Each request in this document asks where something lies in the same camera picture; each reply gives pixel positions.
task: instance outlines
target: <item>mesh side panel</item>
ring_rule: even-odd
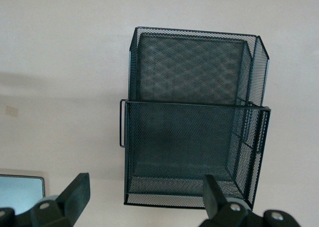
[[[225,196],[248,198],[243,194],[257,146],[246,144],[237,130],[245,130],[248,112],[258,114],[260,109],[126,105],[126,204],[202,208],[205,174],[214,175]],[[256,135],[250,127],[248,136]]]
[[[129,99],[261,105],[267,64],[254,35],[138,27]]]
[[[256,39],[255,57],[251,70],[247,101],[262,105],[269,57],[260,37]]]
[[[266,134],[267,134],[267,124],[270,113],[261,113],[261,124],[260,124],[260,130],[259,130],[259,140],[256,143],[256,156],[252,160],[253,167],[252,167],[252,175],[251,175],[251,183],[249,186],[249,195],[248,195],[248,201],[251,203],[251,205],[254,205],[256,191],[257,191],[257,184],[258,184],[258,178],[260,174],[260,168],[261,168],[261,162],[264,152],[264,146],[265,146],[265,140],[266,140]]]

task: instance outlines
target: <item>metal screw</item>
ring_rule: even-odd
[[[49,204],[48,202],[46,202],[46,203],[43,203],[42,205],[40,205],[39,208],[40,208],[41,210],[43,210],[43,209],[48,208],[49,206],[50,206],[50,204]]]
[[[277,221],[283,221],[284,217],[281,215],[281,213],[278,212],[272,212],[271,217],[274,218]]]
[[[240,211],[240,206],[238,204],[231,204],[230,205],[230,208],[233,210],[233,211]]]

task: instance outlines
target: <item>white wall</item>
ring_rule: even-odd
[[[318,11],[319,0],[0,0],[0,169],[45,173],[49,194],[89,172],[78,227],[197,226],[205,211],[123,206],[131,37],[136,26],[256,34],[272,115],[254,210],[317,226]]]

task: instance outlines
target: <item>mesh drawer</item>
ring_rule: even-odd
[[[202,178],[253,206],[270,110],[126,102],[125,204],[203,208]]]

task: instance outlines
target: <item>black mesh file organizer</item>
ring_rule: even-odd
[[[204,208],[202,179],[212,174],[225,196],[253,207],[270,116],[261,106],[268,60],[258,36],[136,28],[124,204]],[[122,140],[122,101],[120,119]]]

